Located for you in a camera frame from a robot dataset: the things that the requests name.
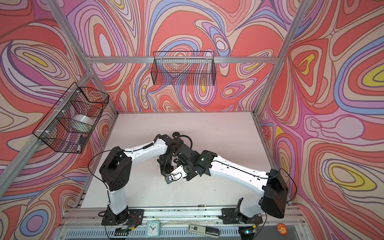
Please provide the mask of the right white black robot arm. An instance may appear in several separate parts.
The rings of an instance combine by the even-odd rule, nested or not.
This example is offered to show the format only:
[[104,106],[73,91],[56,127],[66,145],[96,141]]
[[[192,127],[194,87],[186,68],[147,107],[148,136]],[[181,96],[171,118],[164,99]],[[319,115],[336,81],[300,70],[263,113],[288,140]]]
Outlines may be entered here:
[[285,217],[289,187],[281,170],[269,172],[249,169],[232,163],[214,152],[204,150],[201,153],[182,145],[169,156],[177,158],[178,167],[165,173],[167,184],[185,179],[190,181],[196,176],[216,176],[229,179],[256,193],[256,197],[246,201],[241,198],[237,211],[242,218],[251,218],[265,213],[277,219]]

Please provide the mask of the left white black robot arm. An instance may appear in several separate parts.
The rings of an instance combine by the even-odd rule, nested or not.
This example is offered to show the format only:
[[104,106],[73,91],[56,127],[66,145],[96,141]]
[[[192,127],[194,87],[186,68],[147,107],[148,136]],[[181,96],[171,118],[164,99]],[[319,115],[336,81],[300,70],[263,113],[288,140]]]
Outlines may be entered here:
[[192,150],[193,142],[187,146],[182,138],[191,140],[187,135],[174,132],[172,137],[168,135],[156,135],[155,139],[147,144],[131,149],[114,147],[99,168],[100,177],[108,194],[108,206],[104,212],[100,212],[103,226],[132,226],[141,224],[136,214],[131,214],[126,203],[125,186],[129,182],[133,166],[146,160],[158,157],[161,175],[166,183],[178,181],[187,176],[187,170],[183,165],[197,156]]

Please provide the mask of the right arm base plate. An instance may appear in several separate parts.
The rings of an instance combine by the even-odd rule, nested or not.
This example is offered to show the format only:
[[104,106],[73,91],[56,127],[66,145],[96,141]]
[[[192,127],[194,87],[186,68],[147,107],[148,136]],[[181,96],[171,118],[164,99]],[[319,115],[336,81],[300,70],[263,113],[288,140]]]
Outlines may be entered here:
[[239,210],[236,210],[236,208],[223,208],[221,209],[222,214],[218,216],[220,220],[223,221],[225,225],[230,224],[253,224],[258,226],[259,224],[262,224],[263,218],[262,215],[254,215],[253,217],[247,217],[240,213]]

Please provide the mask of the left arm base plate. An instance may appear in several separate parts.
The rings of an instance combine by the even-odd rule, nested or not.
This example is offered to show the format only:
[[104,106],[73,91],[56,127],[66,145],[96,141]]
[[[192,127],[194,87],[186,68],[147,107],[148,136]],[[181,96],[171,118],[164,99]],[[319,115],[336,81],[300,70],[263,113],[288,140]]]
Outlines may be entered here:
[[115,215],[109,208],[103,212],[99,212],[98,216],[102,217],[103,226],[128,226],[137,227],[142,224],[143,209],[123,210],[120,214]]

